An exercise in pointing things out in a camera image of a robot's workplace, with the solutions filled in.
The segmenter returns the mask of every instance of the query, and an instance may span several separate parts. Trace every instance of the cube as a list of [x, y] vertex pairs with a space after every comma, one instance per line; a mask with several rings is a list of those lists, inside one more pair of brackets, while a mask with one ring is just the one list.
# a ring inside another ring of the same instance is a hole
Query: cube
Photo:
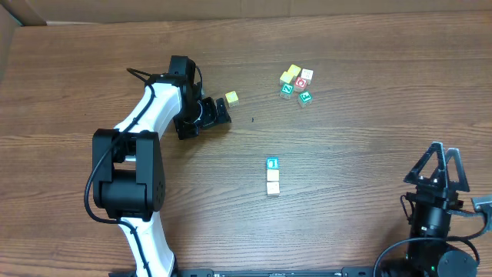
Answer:
[[312, 70], [309, 70], [309, 69], [302, 69], [302, 72], [301, 72], [301, 78], [303, 78], [304, 80], [307, 81], [307, 84], [310, 85], [311, 84], [311, 80], [313, 79], [313, 71]]
[[280, 85], [290, 84], [293, 79], [294, 79], [294, 76], [291, 73], [284, 72], [282, 74], [282, 76], [280, 77]]
[[301, 73], [301, 68], [297, 65], [291, 65], [288, 72], [291, 73], [294, 78], [297, 78], [299, 76], [299, 73]]
[[278, 182], [278, 181], [280, 181], [280, 170], [267, 169], [267, 182]]
[[267, 182], [267, 196], [279, 196], [279, 195], [280, 195], [280, 183]]
[[284, 84], [282, 89], [280, 90], [280, 97], [285, 99], [290, 99], [292, 96], [292, 92], [294, 91], [294, 87], [289, 84]]
[[277, 157], [267, 158], [267, 169], [278, 169], [278, 158]]
[[299, 77], [295, 80], [294, 91], [295, 92], [303, 92], [307, 85], [308, 85], [308, 81]]
[[225, 98], [228, 100], [229, 108], [239, 105], [239, 98], [236, 92], [226, 93]]
[[313, 96], [308, 91], [302, 92], [299, 94], [299, 104], [301, 107], [305, 107], [313, 102]]

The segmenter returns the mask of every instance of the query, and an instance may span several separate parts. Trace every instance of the yellow block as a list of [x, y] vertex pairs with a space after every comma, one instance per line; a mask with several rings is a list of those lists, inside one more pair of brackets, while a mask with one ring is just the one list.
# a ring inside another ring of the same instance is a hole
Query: yellow block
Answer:
[[294, 77], [297, 77], [299, 73], [301, 73], [301, 68], [297, 65], [291, 65], [288, 72], [291, 73]]
[[290, 84], [293, 78], [294, 76], [291, 73], [284, 72], [284, 74], [282, 74], [282, 76], [280, 77], [280, 85]]
[[229, 108], [239, 105], [239, 98], [236, 92], [226, 93], [225, 98], [228, 100]]

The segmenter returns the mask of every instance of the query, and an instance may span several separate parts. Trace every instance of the toy block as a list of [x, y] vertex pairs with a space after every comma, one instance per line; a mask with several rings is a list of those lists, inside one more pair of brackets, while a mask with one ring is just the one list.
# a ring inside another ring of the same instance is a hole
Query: toy block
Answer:
[[297, 78], [299, 76], [299, 73], [301, 73], [301, 68], [298, 67], [297, 65], [291, 65], [288, 72], [291, 73], [294, 76], [294, 78]]
[[267, 158], [267, 169], [278, 169], [278, 158], [277, 157], [269, 157]]
[[267, 182], [278, 182], [278, 181], [280, 181], [280, 170], [267, 169]]
[[295, 92], [303, 92], [307, 85], [308, 85], [308, 81], [299, 77], [295, 80], [294, 91]]
[[294, 79], [294, 76], [291, 73], [284, 72], [282, 74], [282, 76], [280, 77], [280, 85], [290, 84], [293, 79]]
[[305, 107], [313, 102], [313, 96], [308, 91], [302, 92], [299, 94], [299, 104], [301, 107]]
[[267, 182], [267, 196], [279, 196], [279, 195], [280, 195], [280, 183]]
[[282, 89], [280, 90], [280, 97], [290, 99], [293, 91], [294, 87], [292, 85], [284, 84], [284, 86], [282, 86]]
[[311, 80], [313, 79], [313, 71], [312, 70], [309, 70], [309, 69], [302, 69], [302, 72], [301, 72], [301, 78], [303, 78], [304, 80], [307, 81], [307, 84], [310, 85], [311, 84]]
[[239, 105], [239, 98], [236, 92], [226, 93], [225, 98], [228, 100], [229, 108]]

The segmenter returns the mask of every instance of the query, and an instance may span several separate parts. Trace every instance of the cardboard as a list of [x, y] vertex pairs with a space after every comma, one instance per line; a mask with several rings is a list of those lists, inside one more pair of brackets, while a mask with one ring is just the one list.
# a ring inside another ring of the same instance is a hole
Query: cardboard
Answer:
[[26, 25], [492, 9], [492, 0], [0, 0], [0, 3], [9, 5], [14, 14], [22, 15], [19, 19]]
[[17, 27], [17, 22], [0, 6], [0, 81], [5, 73], [8, 50], [10, 49], [14, 30]]
[[26, 26], [46, 25], [46, 21], [34, 10], [28, 0], [0, 0], [0, 5]]

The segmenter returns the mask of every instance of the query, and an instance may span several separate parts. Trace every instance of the white block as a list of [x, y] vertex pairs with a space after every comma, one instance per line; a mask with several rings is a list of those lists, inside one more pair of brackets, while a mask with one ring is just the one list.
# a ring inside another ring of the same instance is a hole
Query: white block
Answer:
[[267, 182], [267, 196], [279, 196], [280, 184], [278, 182]]
[[302, 69], [301, 78], [307, 81], [307, 84], [311, 84], [311, 80], [313, 79], [313, 71], [309, 69]]
[[268, 182], [280, 181], [280, 170], [278, 170], [278, 169], [267, 169], [267, 181]]

